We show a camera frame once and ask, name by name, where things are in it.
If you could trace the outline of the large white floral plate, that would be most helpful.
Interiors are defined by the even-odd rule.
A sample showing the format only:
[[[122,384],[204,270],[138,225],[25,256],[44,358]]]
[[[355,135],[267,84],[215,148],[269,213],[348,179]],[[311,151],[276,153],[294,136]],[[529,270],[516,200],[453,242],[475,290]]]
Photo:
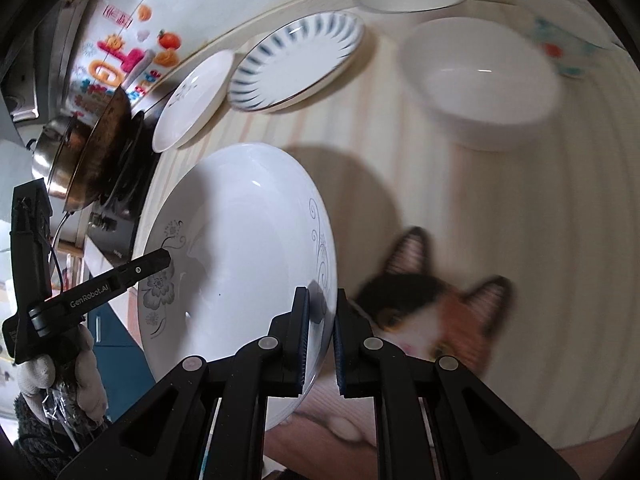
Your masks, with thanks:
[[[215,361],[264,336],[308,289],[310,390],[336,310],[336,255],[314,181],[287,152],[234,144],[201,160],[171,191],[145,249],[167,269],[138,285],[142,348],[155,379],[187,356]]]

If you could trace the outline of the small white plate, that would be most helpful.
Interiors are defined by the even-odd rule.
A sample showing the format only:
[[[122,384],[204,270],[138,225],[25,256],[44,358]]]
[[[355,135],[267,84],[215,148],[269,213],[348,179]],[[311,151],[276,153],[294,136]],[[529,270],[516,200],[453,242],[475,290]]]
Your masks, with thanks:
[[[155,153],[186,144],[213,117],[226,97],[234,58],[231,50],[216,52],[180,82],[156,124],[152,139]]]

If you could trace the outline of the plain white bowl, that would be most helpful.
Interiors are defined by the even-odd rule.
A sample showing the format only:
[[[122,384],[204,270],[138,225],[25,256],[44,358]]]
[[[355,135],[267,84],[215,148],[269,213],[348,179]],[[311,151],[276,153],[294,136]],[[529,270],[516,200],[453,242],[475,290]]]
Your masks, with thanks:
[[[475,151],[511,151],[538,138],[563,99],[548,58],[515,30],[480,18],[416,27],[397,65],[436,131]]]

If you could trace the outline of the blue striped white plate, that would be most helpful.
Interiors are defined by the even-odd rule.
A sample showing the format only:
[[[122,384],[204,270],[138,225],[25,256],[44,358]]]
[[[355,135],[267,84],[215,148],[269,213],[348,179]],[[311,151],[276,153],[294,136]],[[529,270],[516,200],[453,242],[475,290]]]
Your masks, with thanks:
[[[344,73],[366,25],[345,11],[296,18],[262,38],[231,76],[228,102],[247,113],[273,113],[326,88]]]

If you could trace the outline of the white bowl blue rim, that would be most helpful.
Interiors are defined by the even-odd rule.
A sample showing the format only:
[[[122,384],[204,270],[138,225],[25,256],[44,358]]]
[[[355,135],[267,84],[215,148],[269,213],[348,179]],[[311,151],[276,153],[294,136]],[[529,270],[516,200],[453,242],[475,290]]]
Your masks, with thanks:
[[[600,22],[574,0],[514,0],[533,15],[529,37],[558,73],[582,79],[611,47]]]

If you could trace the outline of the black gas stove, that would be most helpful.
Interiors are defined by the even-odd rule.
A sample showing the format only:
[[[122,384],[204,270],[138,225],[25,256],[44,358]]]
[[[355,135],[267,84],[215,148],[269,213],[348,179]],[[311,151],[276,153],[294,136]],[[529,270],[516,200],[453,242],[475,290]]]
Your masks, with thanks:
[[[113,266],[132,258],[134,240],[160,155],[152,149],[154,130],[143,112],[131,119],[130,139],[111,187],[92,206],[88,239]]]

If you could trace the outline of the stainless steel pot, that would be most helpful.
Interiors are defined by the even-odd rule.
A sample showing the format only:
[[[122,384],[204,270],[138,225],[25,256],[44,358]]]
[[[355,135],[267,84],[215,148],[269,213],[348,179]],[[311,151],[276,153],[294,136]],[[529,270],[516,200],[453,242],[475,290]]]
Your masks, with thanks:
[[[43,180],[51,196],[67,196],[91,131],[77,117],[58,115],[42,127],[37,140],[27,145],[32,151],[32,176]]]

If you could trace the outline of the striped cat print mat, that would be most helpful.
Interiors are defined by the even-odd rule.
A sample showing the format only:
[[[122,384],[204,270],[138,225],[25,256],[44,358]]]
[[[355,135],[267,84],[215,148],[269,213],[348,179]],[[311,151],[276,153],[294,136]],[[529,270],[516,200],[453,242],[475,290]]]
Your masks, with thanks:
[[[539,140],[506,154],[458,148],[402,92],[393,40],[372,34],[318,96],[272,115],[222,106],[163,154],[138,244],[207,155],[238,142],[288,148],[328,207],[346,288],[408,224],[431,234],[441,278],[514,281],[488,384],[597,479],[639,418],[638,65],[613,42],[564,89]]]

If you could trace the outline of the dark frying pan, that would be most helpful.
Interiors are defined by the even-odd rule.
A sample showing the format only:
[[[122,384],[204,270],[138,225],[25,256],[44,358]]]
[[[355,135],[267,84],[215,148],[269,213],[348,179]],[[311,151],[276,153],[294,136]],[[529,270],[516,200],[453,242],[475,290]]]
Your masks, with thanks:
[[[64,211],[78,211],[94,202],[108,188],[125,149],[131,106],[122,87],[91,130],[70,179]]]

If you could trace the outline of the colourful wall stickers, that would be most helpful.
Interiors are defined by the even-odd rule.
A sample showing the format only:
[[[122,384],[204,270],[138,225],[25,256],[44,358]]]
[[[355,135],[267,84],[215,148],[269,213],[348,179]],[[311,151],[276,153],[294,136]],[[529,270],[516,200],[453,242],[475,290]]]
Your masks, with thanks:
[[[136,104],[180,62],[182,38],[154,23],[142,3],[127,13],[101,0],[73,57],[65,106],[86,122],[98,118],[115,91]]]

